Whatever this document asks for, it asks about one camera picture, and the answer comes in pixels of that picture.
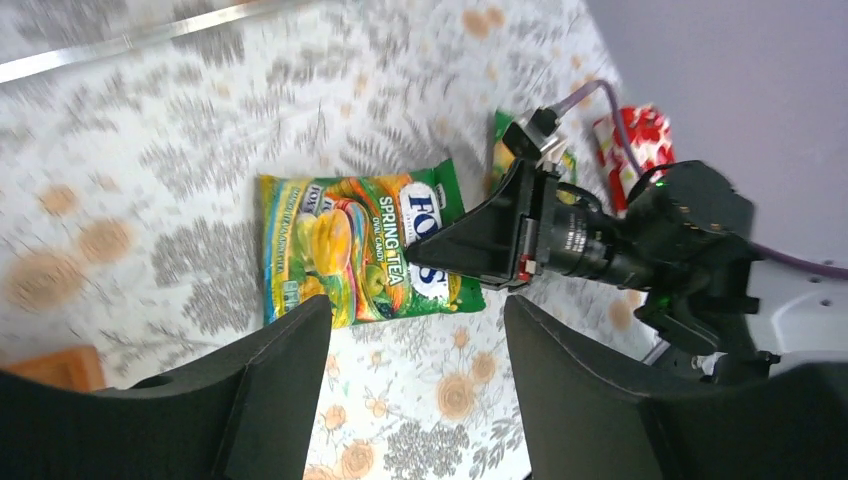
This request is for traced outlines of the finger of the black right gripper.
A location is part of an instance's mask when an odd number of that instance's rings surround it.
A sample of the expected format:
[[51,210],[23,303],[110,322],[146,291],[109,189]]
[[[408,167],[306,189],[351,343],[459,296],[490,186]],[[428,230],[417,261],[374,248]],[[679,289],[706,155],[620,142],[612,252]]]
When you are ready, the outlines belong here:
[[534,211],[537,170],[516,160],[496,190],[453,223],[411,243],[407,260],[480,282],[493,290],[518,290],[535,274],[539,236]]

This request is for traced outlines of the green candy bag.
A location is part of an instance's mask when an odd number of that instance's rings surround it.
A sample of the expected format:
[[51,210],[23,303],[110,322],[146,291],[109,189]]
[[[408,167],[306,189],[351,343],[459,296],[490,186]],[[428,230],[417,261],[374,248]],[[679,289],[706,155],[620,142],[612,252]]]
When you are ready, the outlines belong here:
[[262,175],[258,190],[266,323],[320,295],[334,328],[485,308],[478,281],[406,256],[465,212],[452,160],[378,176]]
[[[495,191],[515,159],[515,155],[503,142],[503,137],[509,126],[513,123],[513,120],[513,115],[506,111],[496,110],[493,114],[493,121],[491,122],[492,142],[489,173],[485,180],[485,190],[487,193]],[[569,144],[568,137],[562,131],[557,131],[554,135],[555,142],[553,148],[546,154],[545,159],[547,161],[558,161],[558,172],[561,173],[562,181],[577,184],[578,161]]]

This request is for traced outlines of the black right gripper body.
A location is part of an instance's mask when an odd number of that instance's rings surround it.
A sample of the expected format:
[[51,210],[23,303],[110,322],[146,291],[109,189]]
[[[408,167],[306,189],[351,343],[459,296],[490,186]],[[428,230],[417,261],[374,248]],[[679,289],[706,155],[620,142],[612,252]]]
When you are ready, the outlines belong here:
[[646,293],[635,317],[660,337],[695,355],[722,352],[758,358],[746,319],[760,301],[748,293],[754,204],[701,161],[655,168],[633,188],[626,213],[604,213],[599,200],[534,162],[516,175],[531,196],[535,234],[516,263],[526,285],[551,271]]

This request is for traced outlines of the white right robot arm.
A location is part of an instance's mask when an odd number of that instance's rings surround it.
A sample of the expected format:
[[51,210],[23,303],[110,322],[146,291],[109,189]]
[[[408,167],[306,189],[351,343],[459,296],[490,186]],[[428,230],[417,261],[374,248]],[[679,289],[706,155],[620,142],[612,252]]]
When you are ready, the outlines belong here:
[[[843,479],[847,272],[779,265],[753,204],[700,161],[636,185],[627,214],[517,161],[409,260],[507,289],[508,351],[535,479]],[[636,360],[522,297],[545,272],[643,292],[668,344]]]

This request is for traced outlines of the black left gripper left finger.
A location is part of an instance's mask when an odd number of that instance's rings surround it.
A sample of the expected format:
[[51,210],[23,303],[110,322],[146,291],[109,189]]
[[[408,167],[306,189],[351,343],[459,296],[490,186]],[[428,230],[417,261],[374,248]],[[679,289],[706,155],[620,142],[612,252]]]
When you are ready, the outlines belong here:
[[128,389],[1,377],[5,479],[298,479],[331,334],[313,297],[272,324]]

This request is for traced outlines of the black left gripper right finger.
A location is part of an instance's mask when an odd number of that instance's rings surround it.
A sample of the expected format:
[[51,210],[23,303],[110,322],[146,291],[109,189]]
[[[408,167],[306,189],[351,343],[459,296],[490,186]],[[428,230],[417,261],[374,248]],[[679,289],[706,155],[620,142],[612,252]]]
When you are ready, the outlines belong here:
[[504,322],[536,479],[847,475],[843,363],[717,386],[623,355],[518,295]]

